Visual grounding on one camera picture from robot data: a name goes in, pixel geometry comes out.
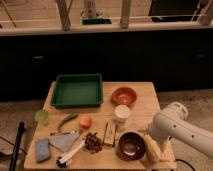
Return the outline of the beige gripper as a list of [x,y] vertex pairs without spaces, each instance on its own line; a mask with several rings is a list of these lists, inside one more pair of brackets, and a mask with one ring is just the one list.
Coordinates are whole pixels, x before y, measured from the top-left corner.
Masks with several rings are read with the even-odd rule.
[[161,147],[161,145],[163,144],[162,142],[158,142],[158,141],[156,141],[156,140],[154,140],[156,143],[157,143],[157,145],[158,145],[158,147],[159,147],[159,149],[160,149],[160,147]]

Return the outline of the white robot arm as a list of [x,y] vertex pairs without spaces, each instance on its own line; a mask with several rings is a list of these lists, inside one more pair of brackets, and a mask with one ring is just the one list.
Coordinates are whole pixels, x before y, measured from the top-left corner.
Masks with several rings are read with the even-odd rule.
[[154,115],[147,133],[158,143],[176,138],[213,159],[213,132],[188,123],[188,115],[183,104],[172,102]]

